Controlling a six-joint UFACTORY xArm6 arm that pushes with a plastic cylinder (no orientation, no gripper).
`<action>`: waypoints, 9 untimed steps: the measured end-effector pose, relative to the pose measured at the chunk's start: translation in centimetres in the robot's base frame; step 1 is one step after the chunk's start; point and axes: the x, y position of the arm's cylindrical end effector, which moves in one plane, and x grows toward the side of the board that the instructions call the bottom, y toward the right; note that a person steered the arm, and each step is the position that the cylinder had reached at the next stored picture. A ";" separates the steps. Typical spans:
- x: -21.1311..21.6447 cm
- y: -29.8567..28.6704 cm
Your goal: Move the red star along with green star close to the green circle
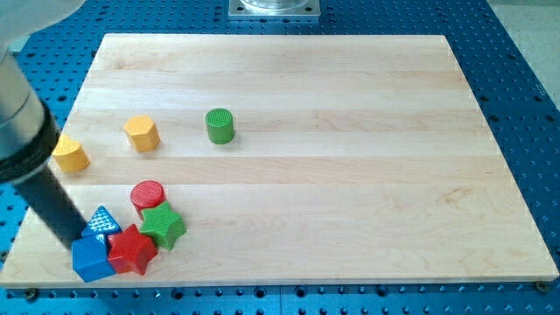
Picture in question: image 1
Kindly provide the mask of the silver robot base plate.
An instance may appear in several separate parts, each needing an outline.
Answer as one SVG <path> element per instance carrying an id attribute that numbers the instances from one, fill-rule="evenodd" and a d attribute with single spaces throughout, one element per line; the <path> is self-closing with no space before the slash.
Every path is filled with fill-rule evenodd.
<path id="1" fill-rule="evenodd" d="M 319 0 L 229 0 L 231 18 L 318 17 Z"/>

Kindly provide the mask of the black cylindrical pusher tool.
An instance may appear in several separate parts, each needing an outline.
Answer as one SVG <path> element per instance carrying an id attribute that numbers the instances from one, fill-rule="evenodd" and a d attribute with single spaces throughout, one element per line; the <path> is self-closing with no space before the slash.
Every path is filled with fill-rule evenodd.
<path id="1" fill-rule="evenodd" d="M 36 169 L 12 184 L 33 212 L 70 250 L 72 243 L 81 237 L 87 221 L 50 168 Z"/>

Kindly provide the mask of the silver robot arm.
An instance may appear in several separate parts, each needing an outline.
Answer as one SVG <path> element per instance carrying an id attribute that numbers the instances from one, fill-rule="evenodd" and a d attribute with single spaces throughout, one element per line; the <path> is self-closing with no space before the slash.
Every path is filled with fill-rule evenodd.
<path id="1" fill-rule="evenodd" d="M 83 4 L 83 0 L 1 2 L 1 181 L 14 186 L 67 249 L 87 222 L 46 165 L 60 128 L 9 46 L 69 17 Z"/>

